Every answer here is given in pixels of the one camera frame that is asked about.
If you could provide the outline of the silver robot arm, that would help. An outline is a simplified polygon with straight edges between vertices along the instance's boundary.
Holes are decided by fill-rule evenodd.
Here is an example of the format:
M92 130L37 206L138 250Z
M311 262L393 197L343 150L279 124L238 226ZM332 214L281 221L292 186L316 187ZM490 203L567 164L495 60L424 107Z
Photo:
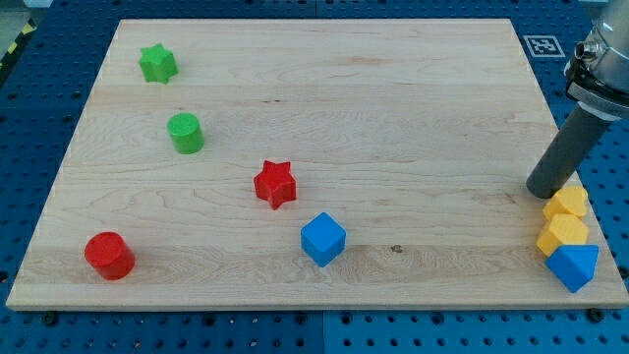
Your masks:
M606 121L628 117L628 1L607 3L564 69L566 92Z

